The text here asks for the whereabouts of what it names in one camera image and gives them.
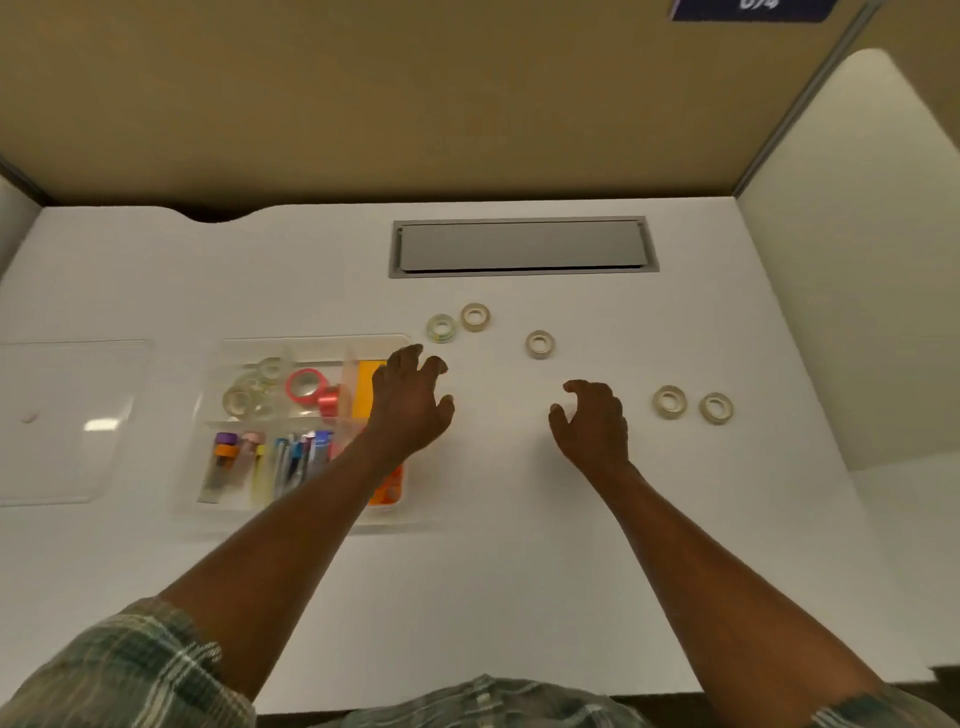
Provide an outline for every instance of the white desk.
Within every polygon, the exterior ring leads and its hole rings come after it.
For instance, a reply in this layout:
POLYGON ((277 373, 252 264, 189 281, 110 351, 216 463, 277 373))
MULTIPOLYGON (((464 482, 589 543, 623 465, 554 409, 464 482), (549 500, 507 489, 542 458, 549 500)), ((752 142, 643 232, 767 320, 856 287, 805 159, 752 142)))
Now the white desk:
POLYGON ((154 354, 108 492, 0 509, 0 697, 214 546, 184 534, 169 492, 219 339, 422 341, 432 314, 473 301, 491 327, 428 346, 457 402, 449 432, 411 463, 410 507, 431 525, 348 538, 261 711, 383 703, 484 671, 610 693, 697 689, 613 518, 550 441, 547 408, 574 376, 610 383, 635 461, 692 518, 884 677, 927 677, 732 199, 287 206, 221 225, 60 208, 42 212, 0 284, 0 340, 150 339, 154 354), (394 220, 634 214, 660 273, 386 277, 394 220), (525 355, 535 328, 556 337, 553 358, 525 355), (676 422, 649 404, 666 383, 692 399, 676 422), (695 409, 714 390, 737 408, 723 427, 695 409))

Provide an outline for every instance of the hand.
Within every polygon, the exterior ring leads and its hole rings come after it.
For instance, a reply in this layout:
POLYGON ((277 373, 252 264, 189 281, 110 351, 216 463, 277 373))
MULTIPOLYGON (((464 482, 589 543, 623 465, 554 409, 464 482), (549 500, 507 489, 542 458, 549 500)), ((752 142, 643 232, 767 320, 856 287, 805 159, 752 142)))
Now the hand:
POLYGON ((611 388, 601 382, 571 379, 564 389, 577 396, 577 413, 568 422, 561 406, 550 406, 550 429, 560 451, 588 479, 623 467, 632 469, 623 405, 611 388))
POLYGON ((418 370, 422 351, 423 344, 397 350, 373 373, 373 409, 365 434, 397 464, 444 434, 453 420, 453 398, 434 399, 446 364, 431 356, 418 370))

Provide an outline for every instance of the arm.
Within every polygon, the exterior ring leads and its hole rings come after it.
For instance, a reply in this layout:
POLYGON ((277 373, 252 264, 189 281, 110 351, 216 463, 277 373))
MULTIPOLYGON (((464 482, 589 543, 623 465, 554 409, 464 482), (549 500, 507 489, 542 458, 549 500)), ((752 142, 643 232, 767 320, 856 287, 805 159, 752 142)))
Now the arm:
POLYGON ((446 365, 418 370, 421 345, 395 352, 373 376, 370 423, 314 480, 247 523, 160 596, 223 649, 224 683, 253 699, 334 554, 373 491, 439 437, 453 399, 434 401, 446 365))
POLYGON ((823 625, 713 541, 630 463, 627 422, 606 384, 564 385, 569 423, 550 408, 564 455, 606 501, 697 679, 731 726, 803 726, 821 708, 883 688, 823 625))

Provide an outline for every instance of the person's left hand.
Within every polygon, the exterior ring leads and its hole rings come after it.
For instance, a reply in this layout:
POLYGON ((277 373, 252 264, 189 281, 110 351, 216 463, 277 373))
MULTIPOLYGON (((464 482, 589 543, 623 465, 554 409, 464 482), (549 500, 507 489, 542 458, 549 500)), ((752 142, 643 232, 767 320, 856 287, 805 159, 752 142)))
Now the person's left hand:
POLYGON ((382 454, 398 464, 440 437, 453 420, 453 398, 436 402, 437 377, 446 364, 431 356, 418 369, 423 344, 390 355, 373 373, 373 409, 366 433, 382 454))

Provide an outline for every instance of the forearm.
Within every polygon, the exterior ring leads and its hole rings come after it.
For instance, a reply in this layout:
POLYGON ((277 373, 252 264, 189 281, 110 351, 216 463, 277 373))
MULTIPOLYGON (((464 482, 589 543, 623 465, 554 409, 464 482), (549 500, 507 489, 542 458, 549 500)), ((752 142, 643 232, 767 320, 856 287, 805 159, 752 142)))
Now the forearm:
POLYGON ((802 726, 879 678, 813 617, 713 541, 636 469, 590 478, 717 714, 730 725, 802 726))
POLYGON ((364 434, 160 596, 223 649, 224 682, 253 699, 363 511, 397 465, 364 434))

